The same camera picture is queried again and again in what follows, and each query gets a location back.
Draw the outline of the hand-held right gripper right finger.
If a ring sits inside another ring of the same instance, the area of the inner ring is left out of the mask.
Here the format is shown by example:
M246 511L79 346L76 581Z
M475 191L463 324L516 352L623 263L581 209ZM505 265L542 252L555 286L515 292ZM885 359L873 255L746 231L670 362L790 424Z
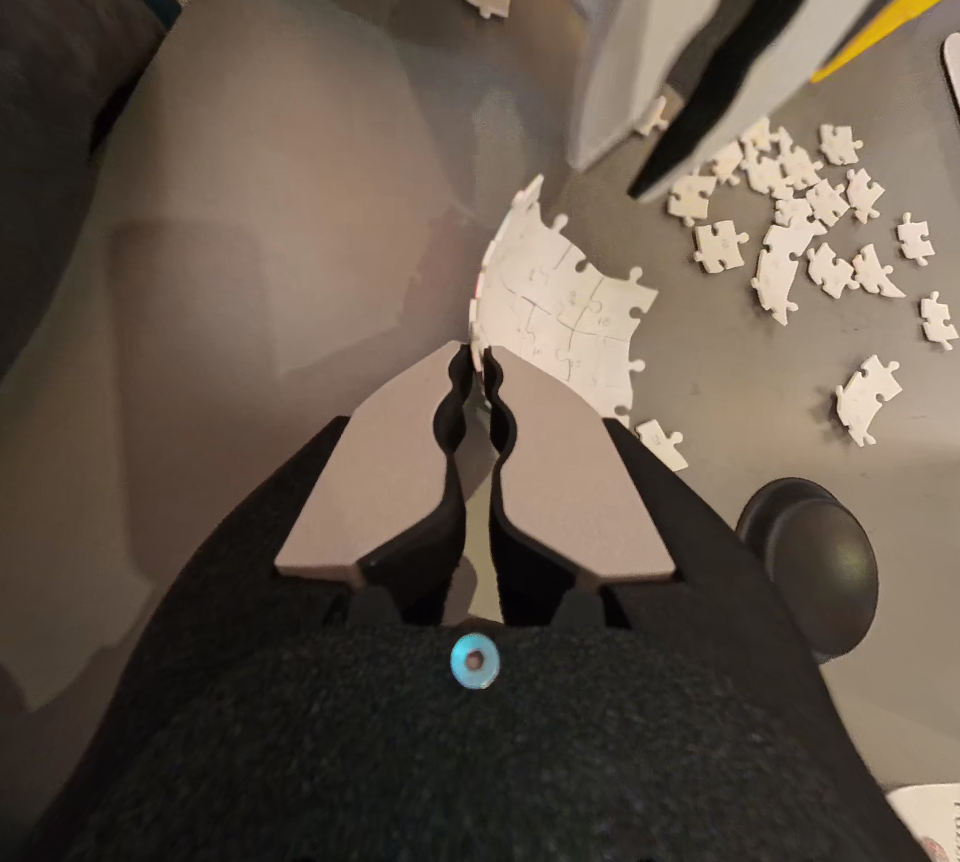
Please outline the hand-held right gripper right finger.
M483 369L503 622L546 626L570 592L673 580L675 560L613 439L626 429L506 347L488 347Z

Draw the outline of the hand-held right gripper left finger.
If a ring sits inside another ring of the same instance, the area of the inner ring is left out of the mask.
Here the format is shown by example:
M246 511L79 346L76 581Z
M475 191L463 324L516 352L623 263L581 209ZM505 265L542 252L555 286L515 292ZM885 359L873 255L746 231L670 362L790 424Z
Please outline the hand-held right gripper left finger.
M466 542L455 456L473 385L470 347L449 341L340 418L276 573L348 594L380 588L404 622L440 626Z

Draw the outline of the yellow plastic bin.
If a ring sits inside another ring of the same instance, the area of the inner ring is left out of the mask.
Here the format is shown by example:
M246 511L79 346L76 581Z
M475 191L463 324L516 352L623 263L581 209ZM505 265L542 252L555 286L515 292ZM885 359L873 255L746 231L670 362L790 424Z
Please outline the yellow plastic bin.
M921 16L943 0L893 0L869 21L846 45L816 73L810 83L818 84L844 65L889 37L907 22Z

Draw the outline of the curved assembled puzzle section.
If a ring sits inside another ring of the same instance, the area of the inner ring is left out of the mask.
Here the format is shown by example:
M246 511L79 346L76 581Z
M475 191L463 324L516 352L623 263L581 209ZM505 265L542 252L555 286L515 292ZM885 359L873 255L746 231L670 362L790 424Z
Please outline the curved assembled puzzle section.
M501 347L557 379L601 417L629 426L634 374L642 359L631 340L659 291L640 267L605 275L565 234L569 217L546 224L536 175L516 192L488 243L468 308L471 357L484 376L484 353Z

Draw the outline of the pile of white puzzle pieces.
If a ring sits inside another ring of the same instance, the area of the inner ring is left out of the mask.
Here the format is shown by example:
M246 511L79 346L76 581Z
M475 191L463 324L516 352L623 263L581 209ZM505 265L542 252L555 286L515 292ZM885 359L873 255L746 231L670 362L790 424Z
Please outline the pile of white puzzle pieces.
M819 132L810 153L762 118L644 205L681 225L653 327L671 369L823 376L872 352L958 352L958 279L930 285L948 274L947 230L880 212L852 127Z

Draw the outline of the joined white puzzle piece pair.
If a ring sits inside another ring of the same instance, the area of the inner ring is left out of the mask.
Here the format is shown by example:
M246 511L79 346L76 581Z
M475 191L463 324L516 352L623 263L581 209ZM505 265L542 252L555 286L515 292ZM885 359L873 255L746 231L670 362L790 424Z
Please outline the joined white puzzle piece pair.
M835 411L840 424L859 448L876 443L869 428L882 406L902 390L895 378L900 363L883 364L878 355L870 355L847 380L834 390Z

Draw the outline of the black round stand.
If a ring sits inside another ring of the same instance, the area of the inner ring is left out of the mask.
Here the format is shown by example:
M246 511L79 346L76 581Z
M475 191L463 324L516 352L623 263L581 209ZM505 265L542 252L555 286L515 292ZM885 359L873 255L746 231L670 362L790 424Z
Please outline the black round stand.
M855 515L821 484L763 484L735 532L778 590L818 664L853 652L875 622L880 571Z

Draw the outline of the white printed paper sheet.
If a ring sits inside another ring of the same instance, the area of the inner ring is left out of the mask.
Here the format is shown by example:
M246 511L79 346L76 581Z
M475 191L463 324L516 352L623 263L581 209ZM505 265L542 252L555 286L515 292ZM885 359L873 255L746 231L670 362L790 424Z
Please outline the white printed paper sheet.
M959 860L959 783L902 786L886 799L930 860Z

